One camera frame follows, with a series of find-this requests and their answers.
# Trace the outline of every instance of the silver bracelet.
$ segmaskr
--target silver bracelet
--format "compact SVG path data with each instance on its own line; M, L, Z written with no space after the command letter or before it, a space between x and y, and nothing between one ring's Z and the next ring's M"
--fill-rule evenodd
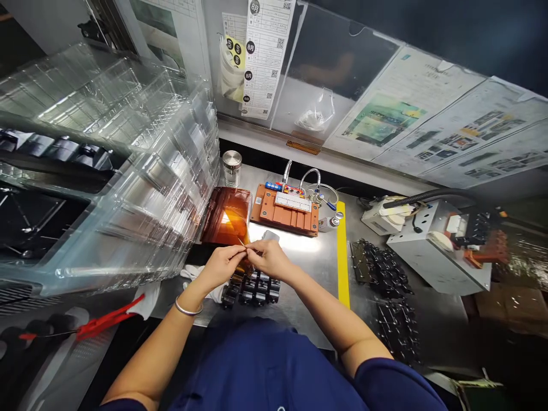
M194 317L195 315L198 315L199 313L201 313L204 309L204 304L203 303L200 303L200 309L197 311L197 312L192 312L192 311L186 311L184 308L181 308L181 306L179 305L179 303L177 302L177 299L175 299L175 306L177 307L177 309L179 311L181 311L181 313L183 314L186 314L188 316L191 316L191 317Z

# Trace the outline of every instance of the orange plastic cover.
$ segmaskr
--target orange plastic cover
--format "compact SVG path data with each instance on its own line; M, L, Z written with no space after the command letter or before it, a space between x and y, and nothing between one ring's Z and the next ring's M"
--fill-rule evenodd
M251 193L230 187L215 187L205 218L202 243L248 244L247 221Z

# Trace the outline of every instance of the glass jar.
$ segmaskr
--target glass jar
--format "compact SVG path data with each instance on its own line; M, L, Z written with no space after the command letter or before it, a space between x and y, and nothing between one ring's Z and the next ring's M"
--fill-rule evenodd
M224 182L227 187L237 187L240 184L241 155L237 151L228 150L223 154Z

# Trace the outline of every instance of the black flexible hose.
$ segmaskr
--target black flexible hose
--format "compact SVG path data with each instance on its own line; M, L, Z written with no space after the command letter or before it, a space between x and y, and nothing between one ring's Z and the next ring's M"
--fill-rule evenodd
M437 188L436 190L426 191L424 193L407 197L401 200L392 201L390 203L383 204L382 206L384 208L393 208L445 195L458 195L460 197L474 200L476 204L482 203L482 201L475 194L471 193L468 190L461 190L460 188Z

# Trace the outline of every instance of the blue shirt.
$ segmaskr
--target blue shirt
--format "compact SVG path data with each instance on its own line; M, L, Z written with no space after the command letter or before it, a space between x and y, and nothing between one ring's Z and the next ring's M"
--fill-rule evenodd
M308 340L273 320L255 318L213 332L194 375L170 411L446 410L432 387L408 366L364 361L346 379ZM115 400L99 411L144 411Z

